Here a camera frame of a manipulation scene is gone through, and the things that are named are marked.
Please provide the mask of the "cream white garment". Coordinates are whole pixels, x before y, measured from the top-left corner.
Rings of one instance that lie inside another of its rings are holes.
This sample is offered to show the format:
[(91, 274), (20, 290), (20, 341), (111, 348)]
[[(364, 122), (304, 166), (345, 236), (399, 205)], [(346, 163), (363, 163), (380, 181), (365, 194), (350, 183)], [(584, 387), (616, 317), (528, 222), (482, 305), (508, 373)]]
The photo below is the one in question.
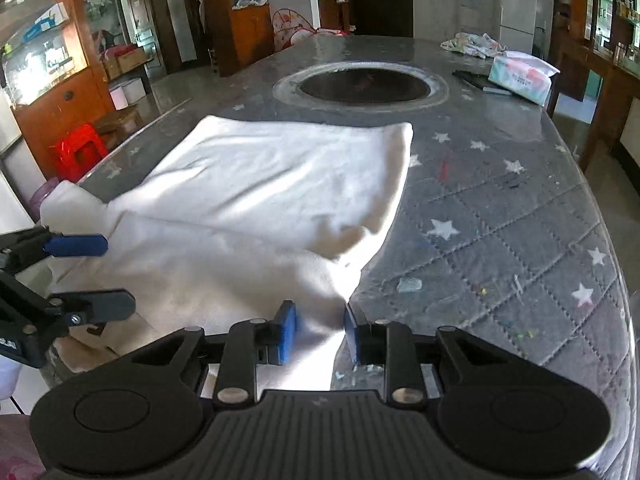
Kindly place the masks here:
[(123, 288), (134, 315), (55, 348), (85, 372), (175, 330), (210, 334), (296, 305), (288, 364), (264, 388), (326, 390), (343, 311), (381, 249), (408, 176), (412, 127), (204, 118), (136, 188), (102, 202), (61, 183), (41, 206), (64, 234), (102, 234), (99, 258), (53, 259), (55, 292)]

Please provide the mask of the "red plastic stool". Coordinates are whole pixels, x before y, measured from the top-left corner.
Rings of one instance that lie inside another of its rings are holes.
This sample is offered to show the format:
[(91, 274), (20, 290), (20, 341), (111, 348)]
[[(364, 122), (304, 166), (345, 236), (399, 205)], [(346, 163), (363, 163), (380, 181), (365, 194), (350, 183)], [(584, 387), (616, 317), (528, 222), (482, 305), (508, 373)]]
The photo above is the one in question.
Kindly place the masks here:
[(108, 155), (107, 148), (91, 124), (71, 131), (64, 139), (50, 146), (56, 176), (78, 182)]

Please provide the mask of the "small wooden stool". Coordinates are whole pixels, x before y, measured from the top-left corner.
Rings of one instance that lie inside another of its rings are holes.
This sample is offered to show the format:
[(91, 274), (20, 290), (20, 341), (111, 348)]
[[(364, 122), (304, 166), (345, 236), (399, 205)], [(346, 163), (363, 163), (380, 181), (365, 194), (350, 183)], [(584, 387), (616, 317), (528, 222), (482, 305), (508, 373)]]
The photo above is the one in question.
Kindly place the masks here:
[(113, 151), (143, 127), (144, 121), (135, 105), (115, 110), (93, 123), (107, 151)]

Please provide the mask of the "left wooden display cabinet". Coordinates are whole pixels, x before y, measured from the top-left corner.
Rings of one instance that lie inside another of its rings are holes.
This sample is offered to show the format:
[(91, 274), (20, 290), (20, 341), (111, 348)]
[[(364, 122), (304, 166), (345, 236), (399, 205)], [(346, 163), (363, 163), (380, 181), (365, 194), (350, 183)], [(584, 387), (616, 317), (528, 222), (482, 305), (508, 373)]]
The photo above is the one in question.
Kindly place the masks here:
[(1, 0), (1, 87), (47, 178), (52, 148), (115, 107), (84, 0)]

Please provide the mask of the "round induction cooktop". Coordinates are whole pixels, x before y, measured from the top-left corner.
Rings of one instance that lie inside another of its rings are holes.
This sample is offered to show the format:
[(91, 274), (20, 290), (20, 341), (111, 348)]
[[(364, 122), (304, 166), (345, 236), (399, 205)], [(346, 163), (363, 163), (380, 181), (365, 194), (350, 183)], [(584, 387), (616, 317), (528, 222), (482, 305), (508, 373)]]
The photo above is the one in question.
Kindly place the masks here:
[(410, 65), (336, 62), (288, 75), (272, 88), (280, 102), (308, 110), (400, 113), (426, 110), (449, 99), (447, 81)]

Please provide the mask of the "wooden shelf cabinet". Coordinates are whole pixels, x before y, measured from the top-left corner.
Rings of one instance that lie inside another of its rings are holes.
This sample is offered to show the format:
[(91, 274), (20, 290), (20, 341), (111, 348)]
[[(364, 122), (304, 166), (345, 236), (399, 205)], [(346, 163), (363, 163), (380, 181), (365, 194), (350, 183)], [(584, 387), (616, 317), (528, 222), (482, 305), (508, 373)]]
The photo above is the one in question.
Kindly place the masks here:
[(221, 76), (273, 54), (268, 0), (203, 0), (203, 10)]

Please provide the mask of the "tissue pack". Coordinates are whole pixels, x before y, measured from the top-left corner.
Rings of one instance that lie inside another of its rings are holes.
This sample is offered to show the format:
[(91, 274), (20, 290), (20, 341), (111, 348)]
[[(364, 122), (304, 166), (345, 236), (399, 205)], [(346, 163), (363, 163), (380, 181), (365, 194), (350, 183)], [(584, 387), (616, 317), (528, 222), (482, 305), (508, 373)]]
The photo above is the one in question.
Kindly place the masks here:
[(558, 68), (541, 58), (506, 51), (494, 57), (488, 80), (521, 98), (545, 106), (551, 92), (551, 78), (559, 73)]

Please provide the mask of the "polka dot play tent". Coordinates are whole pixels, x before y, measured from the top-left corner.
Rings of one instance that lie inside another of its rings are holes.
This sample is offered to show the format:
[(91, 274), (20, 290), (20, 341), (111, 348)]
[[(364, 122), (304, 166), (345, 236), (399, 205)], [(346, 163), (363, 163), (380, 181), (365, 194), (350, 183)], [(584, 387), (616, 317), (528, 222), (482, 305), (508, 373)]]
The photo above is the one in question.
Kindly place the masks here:
[(314, 28), (311, 22), (302, 14), (292, 9), (279, 9), (273, 13), (271, 23), (273, 26), (274, 50), (280, 52), (294, 44), (312, 36), (345, 37), (346, 32), (333, 28)]

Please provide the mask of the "crumpled patterned cloth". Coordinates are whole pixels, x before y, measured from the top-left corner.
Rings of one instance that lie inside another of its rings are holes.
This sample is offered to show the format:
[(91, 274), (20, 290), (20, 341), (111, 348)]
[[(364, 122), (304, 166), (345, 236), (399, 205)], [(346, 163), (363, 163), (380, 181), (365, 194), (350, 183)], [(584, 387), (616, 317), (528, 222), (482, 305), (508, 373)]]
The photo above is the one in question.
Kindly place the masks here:
[(495, 58), (506, 53), (506, 47), (492, 39), (488, 34), (477, 35), (470, 32), (458, 32), (454, 38), (440, 44), (442, 50), (472, 56), (473, 58)]

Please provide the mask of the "water dispenser with blue bottle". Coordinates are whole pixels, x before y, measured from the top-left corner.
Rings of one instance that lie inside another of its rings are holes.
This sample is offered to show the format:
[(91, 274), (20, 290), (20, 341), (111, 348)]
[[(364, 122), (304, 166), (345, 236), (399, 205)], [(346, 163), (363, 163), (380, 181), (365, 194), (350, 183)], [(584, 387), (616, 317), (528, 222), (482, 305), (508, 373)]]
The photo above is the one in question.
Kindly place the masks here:
[(462, 32), (480, 32), (480, 4), (478, 0), (457, 0), (458, 27)]

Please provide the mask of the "white refrigerator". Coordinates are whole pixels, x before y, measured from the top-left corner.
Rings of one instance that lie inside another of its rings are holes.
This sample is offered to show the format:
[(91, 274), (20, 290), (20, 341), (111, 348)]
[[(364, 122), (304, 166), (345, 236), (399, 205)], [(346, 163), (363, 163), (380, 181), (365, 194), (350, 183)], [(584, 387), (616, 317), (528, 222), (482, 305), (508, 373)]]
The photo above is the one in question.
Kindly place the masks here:
[(536, 29), (537, 0), (498, 0), (500, 44), (531, 54)]

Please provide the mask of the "wooden sideboard shelf unit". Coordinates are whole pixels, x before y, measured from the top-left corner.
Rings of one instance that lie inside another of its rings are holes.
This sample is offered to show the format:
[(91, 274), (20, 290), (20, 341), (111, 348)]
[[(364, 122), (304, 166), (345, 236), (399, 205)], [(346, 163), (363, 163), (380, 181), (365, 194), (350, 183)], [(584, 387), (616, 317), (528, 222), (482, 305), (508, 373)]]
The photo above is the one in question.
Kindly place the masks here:
[(639, 0), (554, 0), (550, 61), (560, 70), (553, 77), (547, 113), (555, 113), (559, 96), (578, 101), (586, 94), (590, 74), (601, 87), (582, 154), (586, 170), (602, 142), (617, 150), (632, 103), (639, 99), (639, 69), (624, 65), (639, 27)]

